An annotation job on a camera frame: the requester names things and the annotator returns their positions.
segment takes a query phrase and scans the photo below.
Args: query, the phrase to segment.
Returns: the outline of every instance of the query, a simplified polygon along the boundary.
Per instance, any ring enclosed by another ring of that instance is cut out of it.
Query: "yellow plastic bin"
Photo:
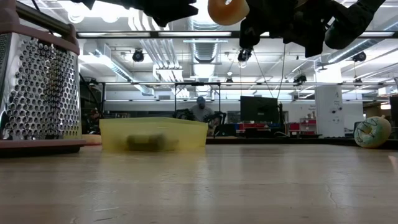
[[[101,119],[99,127],[105,152],[134,150],[129,144],[132,137],[140,139],[143,144],[150,139],[161,138],[163,148],[168,150],[202,150],[206,145],[208,129],[206,123],[173,118]]]

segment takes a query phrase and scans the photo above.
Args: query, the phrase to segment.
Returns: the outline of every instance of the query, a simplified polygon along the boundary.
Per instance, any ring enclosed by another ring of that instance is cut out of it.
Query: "wall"
[[[195,102],[177,102],[177,109],[190,108]],[[218,111],[218,102],[207,102],[207,105],[214,111]],[[286,102],[283,103],[284,111],[289,112],[289,122],[299,122],[300,118],[304,118],[307,114],[315,110],[315,102]],[[174,102],[107,102],[105,110],[111,111],[173,111]],[[239,102],[221,102],[221,110],[239,111]],[[354,123],[363,120],[363,105],[358,102],[343,103],[343,111],[345,112],[345,127],[354,128]]]

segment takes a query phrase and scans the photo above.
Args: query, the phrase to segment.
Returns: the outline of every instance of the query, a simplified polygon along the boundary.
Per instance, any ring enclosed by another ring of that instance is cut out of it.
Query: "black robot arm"
[[[82,2],[91,9],[96,0],[71,0]],[[130,7],[144,11],[151,16],[158,26],[165,27],[169,22],[198,14],[198,9],[190,4],[197,0],[100,0],[111,4],[117,4],[129,9]]]

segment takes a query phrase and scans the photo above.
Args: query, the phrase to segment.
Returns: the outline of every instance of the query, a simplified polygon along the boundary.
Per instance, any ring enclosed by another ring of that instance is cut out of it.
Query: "black monitor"
[[[280,123],[278,99],[241,96],[241,121]]]

